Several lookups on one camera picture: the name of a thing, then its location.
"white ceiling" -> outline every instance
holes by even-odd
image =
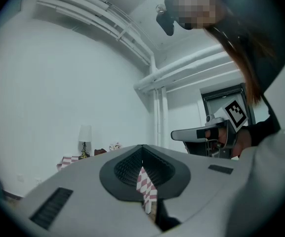
[[[164,3],[164,0],[110,0],[127,14],[147,33],[153,41],[150,48],[156,51],[166,51],[173,47],[183,48],[184,41],[191,41],[194,45],[211,43],[211,37],[207,36],[203,30],[187,31],[179,25],[175,25],[173,36],[167,36],[163,29],[156,22],[156,6]]]

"table lamp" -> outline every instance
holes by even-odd
[[[79,141],[82,142],[82,155],[79,159],[85,159],[90,157],[89,153],[86,152],[86,142],[92,141],[92,126],[82,125],[79,133]]]

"lamp shade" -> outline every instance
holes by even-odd
[[[82,125],[79,133],[79,141],[91,142],[92,141],[92,126]]]

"person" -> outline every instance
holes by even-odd
[[[256,11],[253,4],[241,0],[165,0],[158,5],[157,21],[167,35],[174,33],[176,21],[186,30],[204,29],[216,38],[229,56],[240,68],[246,83],[247,102],[256,105],[263,98],[263,92],[276,76],[285,61],[285,39],[273,34],[273,24],[279,25],[281,17],[273,22],[266,17],[271,1],[265,1],[263,9]],[[262,73],[271,70],[274,73]],[[244,126],[232,151],[232,157],[240,156],[245,148],[257,146],[265,137],[279,131],[280,126],[269,107],[270,117],[264,122]],[[220,128],[218,140],[226,143],[226,129]]]

